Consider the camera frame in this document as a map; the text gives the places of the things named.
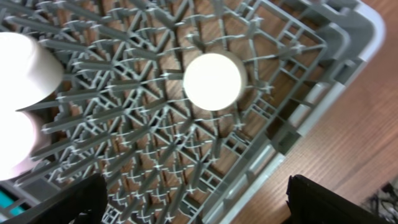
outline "black object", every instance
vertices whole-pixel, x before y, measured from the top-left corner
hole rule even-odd
[[[287,187],[288,224],[388,224],[310,179],[295,175]]]
[[[107,204],[105,179],[94,174],[2,224],[97,224]]]

